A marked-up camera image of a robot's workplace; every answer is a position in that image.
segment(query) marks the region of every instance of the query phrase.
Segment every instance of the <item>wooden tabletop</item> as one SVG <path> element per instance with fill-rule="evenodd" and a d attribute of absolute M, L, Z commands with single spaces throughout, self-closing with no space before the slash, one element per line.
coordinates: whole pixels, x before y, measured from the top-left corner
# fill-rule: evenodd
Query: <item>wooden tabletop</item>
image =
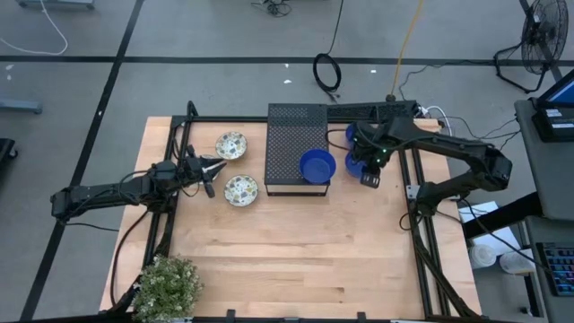
<path fill-rule="evenodd" d="M 436 120 L 415 123 L 425 130 L 439 129 Z M 137 170 L 162 160 L 169 130 L 170 118 L 148 118 Z M 397 154 L 381 171 L 380 187 L 372 189 L 347 173 L 346 151 L 332 147 L 337 170 L 326 197 L 269 197 L 264 186 L 266 123 L 196 122 L 189 142 L 197 154 L 216 155 L 215 141 L 231 130 L 248 139 L 248 150 L 214 181 L 215 198 L 208 198 L 203 188 L 193 198 L 179 195 L 170 254 L 190 258 L 199 268 L 205 289 L 194 315 L 223 317 L 227 309 L 235 309 L 238 317 L 353 319 L 364 311 L 369 319 L 423 319 L 412 239 L 398 226 L 406 202 Z M 345 142 L 343 132 L 331 133 L 330 139 Z M 426 180 L 449 178 L 445 157 L 421 156 Z M 223 195 L 227 180 L 238 174 L 259 185 L 257 200 L 248 207 L 232 206 Z M 439 210 L 457 216 L 453 202 L 443 202 Z M 143 211 L 143 206 L 126 207 L 118 239 Z M 120 251 L 116 298 L 141 270 L 150 221 L 148 215 Z M 442 216 L 433 221 L 445 276 L 480 313 L 460 224 Z M 432 297 L 438 313 L 436 295 Z M 109 278 L 100 307 L 110 307 Z"/>

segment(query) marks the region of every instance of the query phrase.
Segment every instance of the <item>small plate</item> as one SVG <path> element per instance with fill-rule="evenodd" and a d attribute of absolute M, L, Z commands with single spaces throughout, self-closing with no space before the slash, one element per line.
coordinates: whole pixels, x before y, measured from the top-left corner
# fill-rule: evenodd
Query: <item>small plate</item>
<path fill-rule="evenodd" d="M 248 139 L 236 131 L 223 134 L 215 143 L 217 154 L 225 160 L 238 159 L 247 149 Z"/>
<path fill-rule="evenodd" d="M 234 206 L 250 205 L 257 198 L 257 182 L 247 175 L 238 175 L 225 184 L 225 199 Z"/>

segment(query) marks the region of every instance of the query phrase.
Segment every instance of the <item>white container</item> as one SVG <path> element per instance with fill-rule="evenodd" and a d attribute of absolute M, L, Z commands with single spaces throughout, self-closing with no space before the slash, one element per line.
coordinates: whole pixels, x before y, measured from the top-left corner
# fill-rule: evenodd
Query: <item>white container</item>
<path fill-rule="evenodd" d="M 520 250 L 523 254 L 532 257 L 531 249 Z M 520 256 L 516 251 L 509 252 L 500 257 L 500 266 L 502 270 L 509 274 L 527 274 L 533 273 L 536 270 L 535 264 Z"/>
<path fill-rule="evenodd" d="M 485 268 L 496 262 L 496 251 L 486 245 L 476 245 L 468 249 L 468 257 L 473 269 Z"/>

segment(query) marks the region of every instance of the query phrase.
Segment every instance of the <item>electric fan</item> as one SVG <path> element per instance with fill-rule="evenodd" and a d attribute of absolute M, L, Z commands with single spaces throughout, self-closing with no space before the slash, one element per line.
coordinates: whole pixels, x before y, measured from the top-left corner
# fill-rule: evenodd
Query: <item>electric fan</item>
<path fill-rule="evenodd" d="M 568 36 L 568 6 L 564 0 L 536 0 L 525 14 L 520 43 L 498 51 L 494 55 L 494 64 L 499 78 L 525 93 L 530 93 L 540 89 L 544 75 L 562 55 Z M 540 80 L 533 90 L 504 77 L 500 72 L 499 56 L 510 52 L 506 57 L 508 58 L 518 48 L 522 51 L 524 68 L 532 74 L 540 75 Z"/>

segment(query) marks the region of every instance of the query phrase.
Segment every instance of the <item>gray floor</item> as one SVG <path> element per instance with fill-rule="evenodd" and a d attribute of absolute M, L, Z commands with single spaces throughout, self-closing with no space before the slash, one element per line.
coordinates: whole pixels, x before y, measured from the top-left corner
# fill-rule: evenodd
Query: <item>gray floor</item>
<path fill-rule="evenodd" d="M 68 56 L 115 55 L 134 0 L 99 0 L 97 10 L 48 8 L 70 41 Z M 274 19 L 248 0 L 147 0 L 127 54 L 168 57 L 313 57 L 328 48 L 338 10 L 335 0 L 293 0 L 292 13 Z M 345 3 L 334 56 L 397 57 L 414 12 L 414 1 L 356 0 Z M 519 39 L 524 15 L 514 0 L 428 0 L 407 57 L 491 58 Z M 58 51 L 60 40 L 41 12 L 0 3 L 0 36 L 14 45 Z M 574 57 L 572 40 L 564 58 Z M 0 44 L 0 55 L 20 55 Z M 110 64 L 0 62 L 0 96 L 41 100 L 42 115 L 0 112 L 0 137 L 17 140 L 20 157 L 0 187 L 0 321 L 16 320 L 30 290 L 54 220 L 48 198 L 64 187 L 87 136 Z M 341 103 L 384 100 L 394 67 L 342 65 Z M 420 69 L 409 65 L 406 73 Z M 505 68 L 522 83 L 536 76 Z M 544 89 L 552 78 L 544 82 Z M 446 66 L 413 75 L 407 99 L 439 105 L 465 118 L 482 135 L 511 119 L 513 102 L 527 96 L 498 80 L 493 67 Z M 193 100 L 202 115 L 264 115 L 269 102 L 329 103 L 310 65 L 124 64 L 112 92 L 83 184 L 118 181 L 135 165 L 149 116 L 183 114 Z M 459 121 L 457 135 L 468 136 Z M 505 132 L 517 129 L 516 124 Z M 524 145 L 510 141 L 504 153 L 514 162 L 509 189 L 475 192 L 471 201 L 504 205 L 532 192 Z M 450 161 L 453 175 L 465 166 Z M 118 227 L 121 208 L 90 212 L 82 220 Z M 95 313 L 100 304 L 116 234 L 82 227 L 66 229 L 35 318 Z M 522 279 L 498 268 L 475 272 L 483 312 L 495 319 L 539 322 L 518 313 L 527 300 Z M 522 295 L 512 299 L 510 295 Z"/>

